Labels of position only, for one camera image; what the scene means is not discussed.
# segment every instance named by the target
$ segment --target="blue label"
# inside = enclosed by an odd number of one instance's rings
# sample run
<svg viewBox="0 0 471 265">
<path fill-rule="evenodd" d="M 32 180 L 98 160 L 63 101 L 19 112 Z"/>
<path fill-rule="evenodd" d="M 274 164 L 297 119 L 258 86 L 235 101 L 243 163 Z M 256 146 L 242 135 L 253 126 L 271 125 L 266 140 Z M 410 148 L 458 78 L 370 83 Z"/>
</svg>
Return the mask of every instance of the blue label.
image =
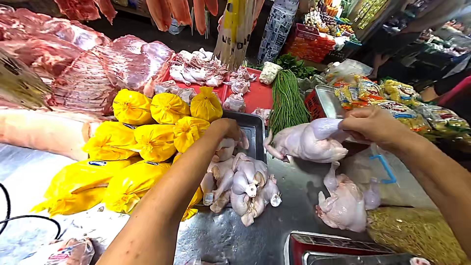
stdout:
<svg viewBox="0 0 471 265">
<path fill-rule="evenodd" d="M 159 163 L 157 162 L 152 162 L 152 161 L 146 161 L 145 163 L 148 163 L 148 164 L 151 164 L 151 165 L 155 165 L 155 166 L 158 166 Z"/>
<path fill-rule="evenodd" d="M 89 161 L 89 165 L 92 165 L 92 166 L 104 166 L 104 165 L 106 165 L 106 161 L 93 160 L 93 161 Z"/>
</svg>

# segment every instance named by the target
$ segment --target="tied plastic bag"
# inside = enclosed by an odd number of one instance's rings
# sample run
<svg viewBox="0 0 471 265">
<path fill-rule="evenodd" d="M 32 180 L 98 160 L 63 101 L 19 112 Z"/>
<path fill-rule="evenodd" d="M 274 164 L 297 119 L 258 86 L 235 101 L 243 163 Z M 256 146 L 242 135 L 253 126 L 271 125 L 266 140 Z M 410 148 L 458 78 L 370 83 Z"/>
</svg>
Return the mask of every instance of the tied plastic bag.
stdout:
<svg viewBox="0 0 471 265">
<path fill-rule="evenodd" d="M 44 198 L 32 211 L 47 210 L 51 216 L 88 210 L 103 199 L 106 186 L 119 170 L 139 158 L 118 161 L 87 159 L 65 166 L 51 181 Z"/>
<path fill-rule="evenodd" d="M 175 134 L 173 143 L 178 152 L 184 153 L 203 135 L 204 130 L 208 129 L 209 125 L 209 122 L 194 117 L 180 119 L 173 128 Z"/>
<path fill-rule="evenodd" d="M 191 100 L 191 116 L 213 122 L 222 117 L 222 106 L 212 87 L 200 87 L 200 93 Z"/>
<path fill-rule="evenodd" d="M 151 100 L 137 91 L 121 89 L 113 100 L 113 112 L 119 122 L 143 125 L 155 123 L 150 114 Z"/>
<path fill-rule="evenodd" d="M 177 149 L 173 145 L 173 124 L 143 125 L 134 130 L 138 151 L 144 160 L 161 162 L 170 158 Z"/>
<path fill-rule="evenodd" d="M 92 159 L 123 160 L 138 153 L 131 151 L 136 144 L 136 127 L 120 122 L 103 122 L 95 131 L 95 136 L 83 146 L 83 151 Z"/>
<path fill-rule="evenodd" d="M 150 112 L 160 124 L 175 124 L 179 119 L 190 116 L 190 106 L 177 95 L 160 93 L 152 98 Z"/>
<path fill-rule="evenodd" d="M 169 163 L 139 161 L 118 171 L 103 197 L 109 210 L 130 214 L 145 193 L 169 170 Z"/>
<path fill-rule="evenodd" d="M 192 207 L 195 206 L 195 204 L 197 204 L 199 201 L 201 201 L 201 199 L 203 199 L 203 191 L 201 190 L 201 187 L 198 187 L 195 194 L 193 195 L 193 198 L 191 198 L 191 201 L 188 204 L 188 207 L 185 210 L 183 217 L 181 218 L 182 222 L 190 219 L 198 212 L 198 209 L 194 209 Z"/>
</svg>

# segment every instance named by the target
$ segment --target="metal table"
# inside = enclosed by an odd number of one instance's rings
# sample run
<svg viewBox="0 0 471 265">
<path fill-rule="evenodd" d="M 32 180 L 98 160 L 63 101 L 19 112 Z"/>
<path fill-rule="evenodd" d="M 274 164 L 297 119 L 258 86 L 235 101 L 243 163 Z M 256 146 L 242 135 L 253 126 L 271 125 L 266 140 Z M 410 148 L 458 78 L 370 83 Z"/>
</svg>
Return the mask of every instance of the metal table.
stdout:
<svg viewBox="0 0 471 265">
<path fill-rule="evenodd" d="M 268 205 L 249 227 L 244 227 L 240 217 L 229 207 L 219 215 L 208 207 L 199 207 L 194 217 L 180 223 L 174 264 L 184 264 L 194 256 L 208 262 L 227 260 L 230 264 L 283 264 L 284 242 L 292 230 L 369 240 L 366 233 L 332 229 L 317 217 L 314 205 L 319 191 L 328 194 L 323 178 L 330 164 L 298 159 L 283 163 L 270 155 L 267 161 L 268 170 L 275 174 L 282 193 L 281 205 Z M 41 202 L 54 174 L 73 162 L 59 155 L 0 144 L 0 181 L 10 192 L 12 216 L 26 214 Z M 5 203 L 0 201 L 1 216 Z M 128 218 L 128 215 L 103 210 L 101 204 L 78 214 L 54 217 L 65 230 L 64 238 L 83 235 L 95 238 L 95 243 L 99 243 L 98 253 L 111 243 Z M 28 240 L 31 242 L 26 253 L 53 238 L 56 233 L 53 224 L 28 219 L 9 223 L 0 237 L 0 260 L 19 248 L 26 248 Z M 5 249 L 7 245 L 18 249 Z"/>
</svg>

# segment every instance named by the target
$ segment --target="red plastic tray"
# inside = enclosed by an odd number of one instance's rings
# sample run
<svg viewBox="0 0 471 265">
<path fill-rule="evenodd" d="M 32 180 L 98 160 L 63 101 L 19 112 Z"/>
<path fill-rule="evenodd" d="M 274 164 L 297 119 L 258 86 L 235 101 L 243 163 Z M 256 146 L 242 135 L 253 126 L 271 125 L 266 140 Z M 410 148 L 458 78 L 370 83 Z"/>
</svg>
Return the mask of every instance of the red plastic tray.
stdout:
<svg viewBox="0 0 471 265">
<path fill-rule="evenodd" d="M 273 96 L 271 92 L 271 85 L 266 85 L 261 83 L 260 78 L 260 70 L 252 69 L 247 67 L 247 71 L 251 74 L 255 74 L 257 79 L 254 82 L 250 83 L 250 92 L 244 94 L 244 101 L 245 101 L 245 113 L 252 113 L 256 108 L 266 108 L 271 109 L 273 106 Z M 224 93 L 224 101 L 233 94 L 230 86 L 224 85 L 226 91 Z"/>
<path fill-rule="evenodd" d="M 167 69 L 167 71 L 165 71 L 165 74 L 162 77 L 162 82 L 168 81 L 168 80 L 172 80 L 172 78 L 170 77 L 170 69 Z M 177 83 L 178 87 L 180 87 L 180 88 L 189 88 L 189 87 L 191 87 L 196 91 L 197 94 L 200 93 L 200 87 L 201 86 L 198 85 L 198 84 L 193 84 L 192 83 L 190 86 L 187 86 L 182 82 L 175 81 L 175 83 Z M 226 93 L 226 88 L 225 87 L 226 87 L 226 85 L 221 84 L 220 86 L 217 86 L 217 87 L 213 88 L 213 90 L 212 90 L 213 92 L 218 93 L 218 96 L 219 96 L 219 98 L 221 99 L 221 101 L 223 103 L 224 103 L 224 99 L 226 98 L 225 97 L 226 96 L 225 95 L 225 93 Z"/>
</svg>

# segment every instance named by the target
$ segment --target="chicken parts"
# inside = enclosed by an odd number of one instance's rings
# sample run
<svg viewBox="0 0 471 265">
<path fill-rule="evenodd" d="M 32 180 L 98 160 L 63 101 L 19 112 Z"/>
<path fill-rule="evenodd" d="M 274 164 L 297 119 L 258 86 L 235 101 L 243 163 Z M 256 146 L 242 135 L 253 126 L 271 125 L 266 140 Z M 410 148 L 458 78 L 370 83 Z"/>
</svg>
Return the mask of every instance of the chicken parts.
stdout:
<svg viewBox="0 0 471 265">
<path fill-rule="evenodd" d="M 338 129 L 340 121 L 334 118 L 316 119 L 311 123 L 285 128 L 274 138 L 270 131 L 263 144 L 271 155 L 284 162 L 289 162 L 287 155 L 318 163 L 338 161 L 348 152 L 340 144 L 347 136 Z"/>
</svg>

